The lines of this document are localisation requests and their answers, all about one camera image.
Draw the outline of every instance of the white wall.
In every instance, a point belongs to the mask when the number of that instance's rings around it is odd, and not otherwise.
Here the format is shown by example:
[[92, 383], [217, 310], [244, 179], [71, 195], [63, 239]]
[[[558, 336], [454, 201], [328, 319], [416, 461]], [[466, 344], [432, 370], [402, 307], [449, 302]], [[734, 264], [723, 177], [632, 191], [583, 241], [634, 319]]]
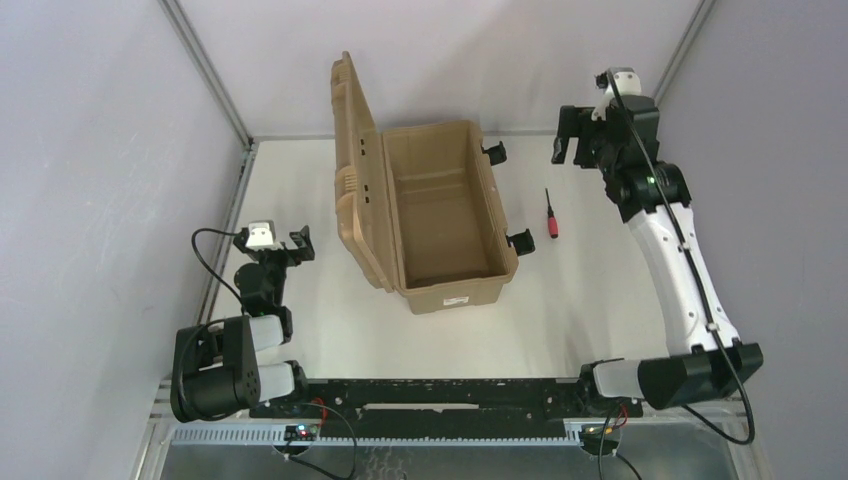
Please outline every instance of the white wall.
[[182, 0], [255, 136], [333, 132], [330, 67], [349, 50], [381, 128], [477, 119], [556, 129], [593, 75], [652, 90], [698, 0]]
[[662, 106], [779, 479], [845, 478], [848, 3], [718, 2]]
[[0, 58], [2, 477], [127, 478], [240, 147], [155, 1], [2, 2]]

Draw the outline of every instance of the white table surface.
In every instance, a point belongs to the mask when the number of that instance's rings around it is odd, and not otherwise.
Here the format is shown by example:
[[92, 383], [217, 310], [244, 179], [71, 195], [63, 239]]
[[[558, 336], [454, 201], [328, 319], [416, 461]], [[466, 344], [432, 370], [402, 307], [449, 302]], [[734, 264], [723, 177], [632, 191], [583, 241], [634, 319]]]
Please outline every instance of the white table surface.
[[[333, 140], [265, 141], [249, 179], [238, 227], [272, 219], [278, 236], [308, 224], [315, 260], [288, 270], [284, 304], [294, 337], [260, 361], [295, 359], [309, 378], [573, 377], [600, 359], [667, 355], [657, 295], [642, 254], [601, 175], [550, 164], [552, 137], [503, 140], [494, 168], [510, 234], [530, 228], [536, 252], [497, 303], [412, 315], [397, 293], [375, 289], [336, 229]], [[544, 188], [559, 221], [548, 237]], [[248, 258], [230, 249], [232, 282]], [[239, 314], [219, 289], [212, 318]]]

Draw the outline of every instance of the label sticker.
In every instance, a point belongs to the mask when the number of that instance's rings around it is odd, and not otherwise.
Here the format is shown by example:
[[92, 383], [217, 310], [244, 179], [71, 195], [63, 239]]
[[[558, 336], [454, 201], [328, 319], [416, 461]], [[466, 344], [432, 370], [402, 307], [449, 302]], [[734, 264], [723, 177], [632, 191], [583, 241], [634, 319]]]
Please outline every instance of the label sticker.
[[459, 305], [461, 303], [468, 303], [468, 297], [446, 298], [442, 303], [446, 307], [450, 307], [451, 305]]

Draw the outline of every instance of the screwdriver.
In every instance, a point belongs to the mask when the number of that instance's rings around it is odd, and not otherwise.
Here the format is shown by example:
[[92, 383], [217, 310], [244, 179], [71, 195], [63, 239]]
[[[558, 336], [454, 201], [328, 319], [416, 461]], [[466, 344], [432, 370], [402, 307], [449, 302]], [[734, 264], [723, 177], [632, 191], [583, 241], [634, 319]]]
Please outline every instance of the screwdriver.
[[551, 196], [548, 194], [547, 188], [545, 188], [545, 198], [548, 199], [548, 233], [551, 235], [551, 238], [556, 238], [559, 236], [559, 226], [556, 224], [554, 209], [551, 208]]

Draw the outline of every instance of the open lid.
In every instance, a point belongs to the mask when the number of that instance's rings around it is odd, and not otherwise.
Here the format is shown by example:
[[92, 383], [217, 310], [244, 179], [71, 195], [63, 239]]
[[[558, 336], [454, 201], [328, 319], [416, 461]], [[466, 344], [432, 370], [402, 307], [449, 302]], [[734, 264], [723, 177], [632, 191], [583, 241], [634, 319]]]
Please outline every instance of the open lid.
[[339, 237], [368, 281], [395, 289], [397, 264], [389, 208], [390, 166], [348, 52], [330, 80], [336, 128], [336, 218]]

